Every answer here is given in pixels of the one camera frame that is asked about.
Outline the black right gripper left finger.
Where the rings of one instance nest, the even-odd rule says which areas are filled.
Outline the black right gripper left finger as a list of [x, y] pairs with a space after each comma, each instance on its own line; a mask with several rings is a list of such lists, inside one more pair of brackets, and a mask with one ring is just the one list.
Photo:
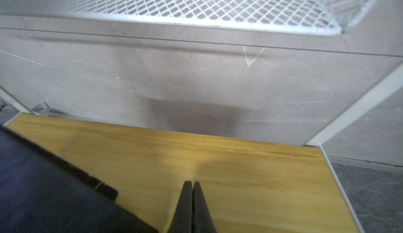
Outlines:
[[193, 189], [192, 182], [185, 181], [178, 199], [168, 233], [191, 233], [193, 215]]

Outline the dark book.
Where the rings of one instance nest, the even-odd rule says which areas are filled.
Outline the dark book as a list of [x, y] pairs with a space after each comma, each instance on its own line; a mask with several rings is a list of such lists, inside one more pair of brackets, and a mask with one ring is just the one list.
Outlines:
[[1, 128], [1, 232], [153, 233], [116, 204], [118, 191]]

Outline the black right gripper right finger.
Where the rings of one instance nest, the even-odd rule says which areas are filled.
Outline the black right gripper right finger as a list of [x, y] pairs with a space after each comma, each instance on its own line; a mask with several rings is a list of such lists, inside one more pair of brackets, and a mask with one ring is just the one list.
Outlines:
[[192, 233], [217, 233], [200, 182], [192, 191]]

